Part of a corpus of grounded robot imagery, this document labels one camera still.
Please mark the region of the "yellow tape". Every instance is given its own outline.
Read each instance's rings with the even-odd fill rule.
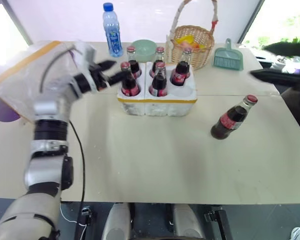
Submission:
[[[10,77],[11,75],[17,73],[20,69],[27,66],[29,63],[33,62],[34,60],[40,58],[42,55],[49,52],[51,49],[55,48],[57,45],[61,44],[60,41],[53,41],[50,42],[48,45],[44,46],[43,48],[39,49],[38,51],[34,52],[30,56],[26,57],[25,59],[18,62],[13,67],[10,67],[2,74],[0,74],[0,83],[5,80],[6,78]]]
[[[122,99],[118,97],[118,101],[121,103],[162,103],[162,104],[194,104],[195,100],[160,100],[160,99]]]

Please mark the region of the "wicker basket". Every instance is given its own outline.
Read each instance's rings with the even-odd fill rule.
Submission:
[[[218,8],[217,0],[212,0],[214,14],[212,19],[212,27],[210,31],[202,27],[192,25],[179,26],[176,28],[181,11],[183,10],[184,6],[190,1],[191,0],[184,0],[175,14],[173,24],[170,30],[170,35],[166,37],[165,52],[167,62],[177,64],[183,53],[183,47],[180,44],[178,44],[175,41],[175,39],[179,39],[186,35],[194,36],[194,41],[196,43],[205,46],[205,48],[195,48],[192,50],[190,64],[192,65],[193,69],[196,70],[202,68],[207,63],[211,50],[214,47],[215,40],[213,37],[213,33],[218,22]]]

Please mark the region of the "white foam container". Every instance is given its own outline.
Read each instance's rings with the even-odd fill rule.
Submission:
[[[197,101],[197,90],[193,68],[190,66],[190,76],[183,86],[175,86],[170,82],[172,70],[176,65],[167,65],[166,68],[166,96],[153,96],[149,92],[153,78],[149,74],[152,62],[139,63],[142,74],[137,79],[140,93],[136,96],[125,96],[119,85],[117,98],[122,104],[123,110],[129,115],[171,116],[182,117],[189,113]]]
[[[137,78],[137,84],[140,89],[140,93],[136,96],[126,96],[122,93],[121,88],[122,84],[119,84],[117,91],[118,101],[121,102],[122,109],[129,115],[145,115],[145,84],[146,84],[146,64],[139,63],[141,68],[141,75]]]
[[[149,74],[152,62],[146,63],[144,109],[148,116],[171,116],[182,117],[189,113],[192,106],[197,101],[197,89],[193,73],[190,66],[190,76],[185,80],[183,86],[175,86],[170,82],[170,76],[176,65],[167,65],[166,68],[166,96],[153,96],[149,92],[153,78]]]

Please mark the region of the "black cable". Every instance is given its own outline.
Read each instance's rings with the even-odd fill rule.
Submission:
[[[84,199],[85,199],[85,191],[86,191],[86,162],[85,162],[85,155],[84,155],[84,150],[83,150],[83,147],[82,147],[82,144],[81,144],[81,141],[80,141],[80,138],[77,134],[77,131],[75,129],[75,126],[73,125],[73,123],[71,121],[70,122],[70,125],[73,129],[73,132],[76,136],[76,139],[78,140],[79,142],[79,145],[80,145],[80,151],[81,151],[81,156],[82,156],[82,196],[81,196],[81,202],[80,202],[80,206],[79,206],[79,210],[78,210],[78,215],[77,215],[77,218],[76,218],[76,224],[75,224],[75,231],[74,231],[74,240],[76,240],[76,236],[80,236],[79,235],[79,231],[80,231],[80,218],[81,218],[81,211],[82,211],[82,208],[83,208],[83,204],[84,204]]]
[[[72,51],[72,50],[75,50],[78,52],[78,50],[76,50],[76,48],[74,46],[68,48],[67,50],[64,50],[62,52],[60,52],[58,55],[56,55],[52,60],[51,62],[49,62],[49,64],[46,66],[43,74],[42,74],[42,77],[41,77],[41,80],[40,80],[40,85],[39,85],[39,93],[42,93],[43,90],[44,90],[44,83],[45,83],[45,80],[46,80],[46,76],[50,70],[50,68],[52,67],[52,65],[59,59],[61,58],[63,55],[65,55],[66,53]]]

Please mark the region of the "cola bottle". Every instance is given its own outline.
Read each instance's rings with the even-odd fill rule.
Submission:
[[[167,95],[167,78],[165,63],[160,61],[156,63],[156,70],[149,87],[149,92],[155,97],[164,97]]]
[[[246,119],[249,110],[258,102],[254,95],[247,95],[238,105],[230,108],[211,128],[211,135],[216,139],[225,139],[231,132],[238,129]]]
[[[142,74],[139,63],[136,59],[136,48],[134,46],[128,46],[126,48],[126,54],[128,55],[128,62],[130,63],[131,72],[135,79]]]
[[[165,48],[162,46],[158,46],[155,50],[155,56],[152,64],[152,68],[149,71],[150,76],[153,78],[156,72],[156,64],[165,62]]]
[[[183,86],[185,80],[190,76],[191,48],[186,47],[176,68],[172,71],[170,81],[173,85]]]
[[[127,61],[124,61],[121,63],[121,70],[122,71],[129,71],[131,74],[128,74],[128,77],[123,79],[121,81],[121,91],[122,93],[127,97],[133,97],[140,93],[139,86],[137,84],[137,81],[135,77],[133,76],[131,72],[130,63]]]

